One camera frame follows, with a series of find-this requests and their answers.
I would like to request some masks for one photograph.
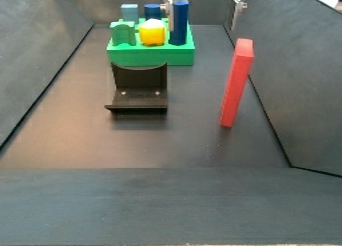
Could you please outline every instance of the yellow block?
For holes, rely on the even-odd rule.
[[[147,45],[163,45],[165,41],[165,27],[161,20],[148,19],[139,25],[140,42]]]

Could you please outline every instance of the red rectangular block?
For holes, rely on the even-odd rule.
[[[237,39],[221,104],[220,125],[225,127],[232,127],[252,60],[252,40]]]

